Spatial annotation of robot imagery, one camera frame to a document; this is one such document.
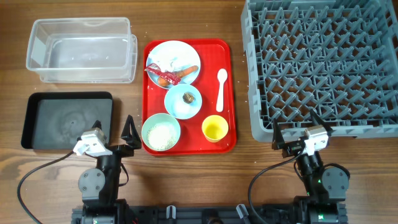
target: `white rice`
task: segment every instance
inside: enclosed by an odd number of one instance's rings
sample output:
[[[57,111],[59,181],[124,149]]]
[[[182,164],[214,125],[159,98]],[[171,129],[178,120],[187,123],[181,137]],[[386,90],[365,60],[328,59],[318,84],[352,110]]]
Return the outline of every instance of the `white rice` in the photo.
[[[148,143],[153,150],[168,150],[175,144],[176,135],[177,133],[171,123],[158,123],[148,131]]]

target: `wooden surface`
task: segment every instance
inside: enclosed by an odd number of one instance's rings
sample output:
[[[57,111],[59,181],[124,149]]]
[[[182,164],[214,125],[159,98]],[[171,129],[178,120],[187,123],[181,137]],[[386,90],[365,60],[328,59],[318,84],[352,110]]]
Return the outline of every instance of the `wooden surface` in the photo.
[[[119,198],[130,205],[209,206],[246,203],[251,179],[261,169],[282,161],[268,143],[251,136],[247,103],[248,73],[243,53],[240,15],[243,1],[136,1],[50,4],[18,0],[0,5],[0,223],[33,223],[16,197],[16,187],[29,170],[61,157],[21,147],[28,97],[39,91],[109,91],[115,101],[114,144],[128,114],[141,122],[142,51],[156,39],[221,38],[231,47],[238,143],[216,156],[152,157],[144,150],[124,159],[130,182]],[[129,85],[45,84],[25,67],[27,43],[36,19],[57,17],[128,17],[139,43],[136,79]],[[398,222],[398,139],[333,138],[321,152],[351,172],[347,193],[350,223]],[[29,177],[22,197],[44,223],[69,223],[72,208],[81,206],[77,182],[95,166],[89,157],[71,156]],[[255,184],[256,204],[287,203],[305,195],[292,164],[273,170]]]

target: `white spoon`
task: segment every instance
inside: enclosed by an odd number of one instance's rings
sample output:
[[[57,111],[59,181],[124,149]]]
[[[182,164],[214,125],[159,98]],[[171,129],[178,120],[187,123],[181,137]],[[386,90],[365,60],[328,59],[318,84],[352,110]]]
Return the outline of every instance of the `white spoon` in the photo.
[[[225,69],[220,69],[217,74],[218,81],[220,82],[220,89],[218,90],[218,97],[217,97],[217,105],[216,110],[217,112],[222,112],[224,109],[224,82],[228,74],[226,73]]]

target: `carrot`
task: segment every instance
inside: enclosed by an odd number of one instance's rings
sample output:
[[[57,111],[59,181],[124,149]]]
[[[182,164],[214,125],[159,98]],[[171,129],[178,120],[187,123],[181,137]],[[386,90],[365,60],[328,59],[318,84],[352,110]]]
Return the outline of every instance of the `carrot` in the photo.
[[[197,71],[198,69],[199,69],[199,67],[197,65],[194,65],[194,66],[191,66],[184,70],[175,72],[174,74],[176,74],[176,76],[178,76],[179,78],[183,78],[183,77],[186,77],[187,75],[191,74],[192,72]],[[164,79],[162,77],[159,77],[157,79],[157,83],[162,87],[168,86],[170,84],[169,81],[167,81],[166,79]]]

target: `gray dish rack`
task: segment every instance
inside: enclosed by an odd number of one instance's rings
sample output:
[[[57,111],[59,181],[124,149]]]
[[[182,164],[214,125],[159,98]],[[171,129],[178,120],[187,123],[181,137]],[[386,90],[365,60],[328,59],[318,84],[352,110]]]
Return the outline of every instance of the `gray dish rack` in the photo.
[[[398,136],[398,22],[384,0],[246,0],[252,135],[303,136],[310,110],[334,136]]]

